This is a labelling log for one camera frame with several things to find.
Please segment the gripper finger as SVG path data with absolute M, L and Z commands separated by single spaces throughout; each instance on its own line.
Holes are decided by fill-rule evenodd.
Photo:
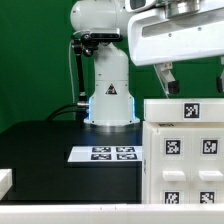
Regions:
M 221 65 L 224 66 L 224 55 L 221 56 Z M 217 91 L 219 93 L 224 93 L 224 69 L 222 71 L 222 74 L 220 77 L 217 77 L 216 79 L 216 87 L 217 87 Z
M 155 64 L 154 69 L 166 95 L 177 94 L 180 90 L 179 81 L 171 73 L 171 62 Z

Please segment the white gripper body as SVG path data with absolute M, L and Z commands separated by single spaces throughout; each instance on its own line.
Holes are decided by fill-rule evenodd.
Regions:
M 130 57 L 136 66 L 224 56 L 224 3 L 167 18 L 162 8 L 137 13 L 128 22 Z

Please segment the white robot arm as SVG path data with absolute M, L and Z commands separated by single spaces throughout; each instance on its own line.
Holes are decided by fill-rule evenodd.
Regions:
M 128 63 L 152 65 L 167 94 L 179 92 L 176 61 L 224 56 L 224 0 L 78 0 L 70 13 L 81 36 L 77 58 L 94 58 L 95 91 L 87 124 L 139 122 L 129 93 Z

